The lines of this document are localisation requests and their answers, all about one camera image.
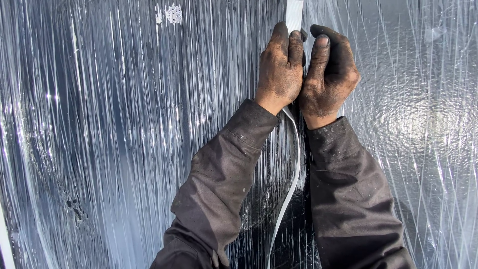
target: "plastic wrap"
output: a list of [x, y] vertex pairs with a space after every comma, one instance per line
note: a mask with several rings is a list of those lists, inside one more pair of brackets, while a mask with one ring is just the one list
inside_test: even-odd
[[[285, 5], [1, 1], [0, 197], [16, 267], [147, 268], [192, 156], [253, 97]], [[340, 113], [384, 169], [418, 268], [477, 266], [477, 20], [474, 1], [304, 1], [305, 29], [349, 37], [362, 81]], [[233, 268], [264, 268], [297, 147], [272, 267], [320, 267], [292, 112], [301, 143], [281, 113], [228, 247]]]

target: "dirty hand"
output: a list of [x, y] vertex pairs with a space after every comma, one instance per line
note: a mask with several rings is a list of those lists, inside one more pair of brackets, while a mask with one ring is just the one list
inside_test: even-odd
[[312, 25], [315, 37], [309, 72], [298, 101], [307, 128], [336, 120], [338, 109], [360, 81], [348, 39], [330, 28]]
[[271, 40], [261, 54], [256, 103], [277, 115], [297, 98], [303, 80], [303, 53], [301, 33], [293, 31], [289, 36], [285, 22], [276, 24]]

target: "person's left hand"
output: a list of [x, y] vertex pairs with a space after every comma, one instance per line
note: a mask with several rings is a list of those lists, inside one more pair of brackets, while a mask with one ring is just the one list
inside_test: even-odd
[[285, 22], [276, 24], [261, 54], [256, 103], [277, 115], [297, 98], [303, 80], [303, 53], [301, 32], [293, 31], [289, 36]]

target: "dark brown sleeve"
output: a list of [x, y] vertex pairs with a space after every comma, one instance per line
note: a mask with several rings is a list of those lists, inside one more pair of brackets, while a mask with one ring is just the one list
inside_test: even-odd
[[324, 269], [415, 268], [403, 246], [403, 226], [377, 161], [345, 117], [308, 131], [313, 155], [311, 202]]
[[171, 206], [176, 215], [151, 268], [227, 268], [226, 245], [239, 234], [239, 211], [261, 147], [277, 117], [246, 99], [191, 161]]

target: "jacket cuff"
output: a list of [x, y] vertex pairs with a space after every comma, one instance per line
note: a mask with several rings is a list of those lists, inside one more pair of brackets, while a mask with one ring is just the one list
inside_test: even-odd
[[307, 130], [310, 148], [317, 161], [332, 161], [360, 150], [360, 142], [345, 116], [315, 130]]
[[260, 149], [278, 122], [265, 108], [246, 99], [224, 127], [242, 142]]

